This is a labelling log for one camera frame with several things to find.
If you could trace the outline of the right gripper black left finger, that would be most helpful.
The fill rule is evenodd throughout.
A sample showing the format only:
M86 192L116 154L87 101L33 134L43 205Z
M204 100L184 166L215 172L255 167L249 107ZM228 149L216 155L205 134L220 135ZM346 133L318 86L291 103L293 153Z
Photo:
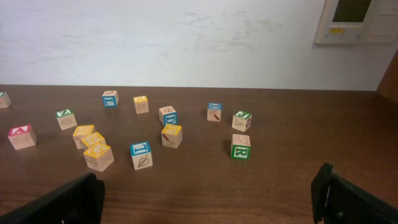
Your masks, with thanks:
M104 181L90 172L2 215L1 223L100 223L104 196Z

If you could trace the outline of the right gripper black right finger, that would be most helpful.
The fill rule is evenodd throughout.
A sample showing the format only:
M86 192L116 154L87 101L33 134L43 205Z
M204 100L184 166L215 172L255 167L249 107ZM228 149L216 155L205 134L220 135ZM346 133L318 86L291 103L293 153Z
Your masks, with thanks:
M397 223L397 209L333 172L324 163L311 183L315 223Z

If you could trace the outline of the red A letter block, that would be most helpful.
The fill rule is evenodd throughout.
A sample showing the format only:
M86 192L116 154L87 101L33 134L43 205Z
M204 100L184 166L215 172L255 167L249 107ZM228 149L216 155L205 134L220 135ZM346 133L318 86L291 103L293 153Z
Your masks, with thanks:
M15 150L36 145L37 136L30 124L11 128L8 138Z

